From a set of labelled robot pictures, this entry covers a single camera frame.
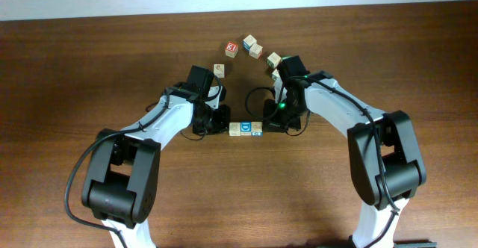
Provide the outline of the blue letter D block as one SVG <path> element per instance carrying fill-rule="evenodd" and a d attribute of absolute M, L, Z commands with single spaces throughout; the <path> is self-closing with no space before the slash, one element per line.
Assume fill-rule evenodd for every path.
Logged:
<path fill-rule="evenodd" d="M 251 136 L 252 135 L 252 123 L 251 122 L 241 122 L 240 123 L 240 135 L 241 136 Z"/>

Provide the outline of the yellow number 1 block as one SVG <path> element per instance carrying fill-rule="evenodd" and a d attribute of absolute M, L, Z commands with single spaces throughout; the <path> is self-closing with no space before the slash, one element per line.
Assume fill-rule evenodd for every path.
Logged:
<path fill-rule="evenodd" d="M 263 135 L 262 122 L 251 122 L 251 135 L 261 137 Z"/>

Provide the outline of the wooden block behind arm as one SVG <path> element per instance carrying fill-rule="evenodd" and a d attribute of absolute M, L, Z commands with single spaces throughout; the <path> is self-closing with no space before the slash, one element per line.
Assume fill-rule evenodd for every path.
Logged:
<path fill-rule="evenodd" d="M 243 47 L 249 51 L 252 46 L 257 43 L 257 40 L 250 34 L 243 39 Z"/>

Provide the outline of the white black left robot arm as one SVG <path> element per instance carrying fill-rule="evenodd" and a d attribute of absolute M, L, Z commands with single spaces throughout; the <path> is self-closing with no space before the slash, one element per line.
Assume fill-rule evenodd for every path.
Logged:
<path fill-rule="evenodd" d="M 227 128 L 229 109 L 222 86 L 168 87 L 157 104 L 119 131 L 103 129 L 84 151 L 90 159 L 81 202 L 111 234 L 116 247 L 153 247 L 147 217 L 155 202 L 162 149 L 183 129 L 200 137 Z"/>

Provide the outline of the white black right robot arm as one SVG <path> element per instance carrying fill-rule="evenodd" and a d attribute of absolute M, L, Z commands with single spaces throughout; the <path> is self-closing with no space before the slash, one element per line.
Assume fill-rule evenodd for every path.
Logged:
<path fill-rule="evenodd" d="M 265 131 L 302 129 L 300 117 L 316 114 L 347 139 L 350 173 L 362 200 L 349 247 L 394 247 L 404 207 L 427 178 L 412 121 L 348 93 L 326 72 L 276 79 L 264 102 Z"/>

